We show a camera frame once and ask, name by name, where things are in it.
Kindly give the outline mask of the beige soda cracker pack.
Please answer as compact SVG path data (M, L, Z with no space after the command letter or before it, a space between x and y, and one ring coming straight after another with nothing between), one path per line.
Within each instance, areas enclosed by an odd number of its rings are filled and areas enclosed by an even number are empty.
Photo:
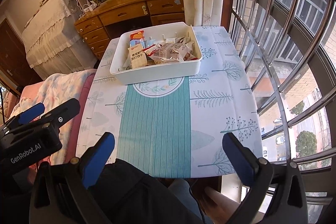
M133 69L147 66L147 57L141 44L136 44L128 49L130 64Z

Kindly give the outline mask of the blue red biscuit pack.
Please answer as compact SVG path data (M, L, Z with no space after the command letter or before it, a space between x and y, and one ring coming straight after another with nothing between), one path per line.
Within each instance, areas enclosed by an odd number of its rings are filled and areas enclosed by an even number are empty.
M145 39L143 30L134 32L130 34L130 46L133 47L137 44L141 44L143 48L145 48Z

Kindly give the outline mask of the red striped chocolate snack packet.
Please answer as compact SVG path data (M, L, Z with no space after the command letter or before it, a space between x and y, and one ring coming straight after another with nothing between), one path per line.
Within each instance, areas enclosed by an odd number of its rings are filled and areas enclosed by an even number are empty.
M157 44L153 44L145 49L143 49L143 52L147 55L147 56L151 56L153 55L157 50L159 50L161 48L161 44L157 43Z

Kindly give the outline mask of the large clear printed cake pack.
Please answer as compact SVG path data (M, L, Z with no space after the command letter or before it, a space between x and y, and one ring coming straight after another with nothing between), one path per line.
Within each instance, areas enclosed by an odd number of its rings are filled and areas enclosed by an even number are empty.
M170 43L161 46L150 58L156 63L181 63L184 62L183 57L187 52L193 52L193 46L182 43Z

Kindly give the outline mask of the white lace covered furniture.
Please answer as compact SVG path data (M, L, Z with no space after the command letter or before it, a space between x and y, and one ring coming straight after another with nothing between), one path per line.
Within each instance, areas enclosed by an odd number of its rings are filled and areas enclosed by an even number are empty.
M22 32L27 62L41 79L96 64L97 57L75 28L79 16L76 0L48 0Z

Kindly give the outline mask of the white power strip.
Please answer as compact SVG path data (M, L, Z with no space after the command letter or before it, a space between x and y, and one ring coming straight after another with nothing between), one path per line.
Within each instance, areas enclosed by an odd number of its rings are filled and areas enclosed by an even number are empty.
M95 3L91 3L90 5L85 4L83 11L84 11L84 13L91 12L94 9L96 9L96 7L97 7L97 5Z

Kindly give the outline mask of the wooden desk with drawers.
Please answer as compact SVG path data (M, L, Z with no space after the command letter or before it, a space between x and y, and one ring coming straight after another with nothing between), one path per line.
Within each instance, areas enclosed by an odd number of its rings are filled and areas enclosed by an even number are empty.
M75 28L100 60L109 42L125 32L184 21L183 0L107 0L77 20Z

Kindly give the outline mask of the white plastic storage bin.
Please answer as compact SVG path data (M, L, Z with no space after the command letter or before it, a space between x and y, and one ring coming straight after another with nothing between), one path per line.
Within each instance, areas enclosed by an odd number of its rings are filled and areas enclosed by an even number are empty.
M124 85L193 76L202 58L193 27L169 23L122 34L110 73Z

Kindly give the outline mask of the beige red edged snack packet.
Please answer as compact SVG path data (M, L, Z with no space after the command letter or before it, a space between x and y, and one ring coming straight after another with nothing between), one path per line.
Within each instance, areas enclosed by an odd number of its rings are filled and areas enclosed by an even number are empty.
M197 59L198 58L193 55L193 52L187 52L183 57L183 61L193 61L193 60L197 60Z

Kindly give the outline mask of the metal window guard bars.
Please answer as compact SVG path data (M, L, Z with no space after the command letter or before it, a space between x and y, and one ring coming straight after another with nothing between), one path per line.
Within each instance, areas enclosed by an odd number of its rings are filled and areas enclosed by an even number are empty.
M250 78L264 155L293 159L307 202L335 193L335 0L232 0L229 33Z

